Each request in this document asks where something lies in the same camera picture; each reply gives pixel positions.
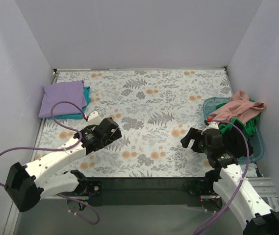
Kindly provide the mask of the purple t shirt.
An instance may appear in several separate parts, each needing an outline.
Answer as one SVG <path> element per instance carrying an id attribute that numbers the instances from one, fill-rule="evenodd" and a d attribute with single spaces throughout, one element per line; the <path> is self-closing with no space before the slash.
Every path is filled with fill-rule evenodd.
<path id="1" fill-rule="evenodd" d="M 52 85 L 44 86 L 44 96 L 42 99 L 39 118 L 49 118 L 51 116 L 51 108 L 56 103 L 68 101 L 80 108 L 82 104 L 84 81 L 60 82 Z"/>

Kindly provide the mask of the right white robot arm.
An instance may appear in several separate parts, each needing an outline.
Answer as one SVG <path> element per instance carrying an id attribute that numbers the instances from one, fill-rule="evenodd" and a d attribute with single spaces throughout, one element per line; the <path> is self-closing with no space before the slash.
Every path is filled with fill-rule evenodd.
<path id="1" fill-rule="evenodd" d="M 223 143 L 223 135 L 215 122 L 204 130 L 190 128 L 181 144 L 207 156 L 213 168 L 194 183 L 187 182 L 186 189 L 195 195 L 218 195 L 226 205 L 209 221 L 229 209 L 240 223 L 245 235 L 279 235 L 279 211 L 274 211 L 244 176 L 234 153 Z"/>

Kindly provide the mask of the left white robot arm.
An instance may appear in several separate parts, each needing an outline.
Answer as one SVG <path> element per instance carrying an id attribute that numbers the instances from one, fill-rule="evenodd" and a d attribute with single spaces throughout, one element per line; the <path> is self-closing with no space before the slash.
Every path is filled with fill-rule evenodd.
<path id="1" fill-rule="evenodd" d="M 98 151 L 121 138 L 118 124 L 111 118 L 93 118 L 57 151 L 29 162 L 10 167 L 5 191 L 20 212 L 33 208 L 41 199 L 63 192 L 81 196 L 87 192 L 87 178 L 79 170 L 55 176 L 70 163 Z"/>

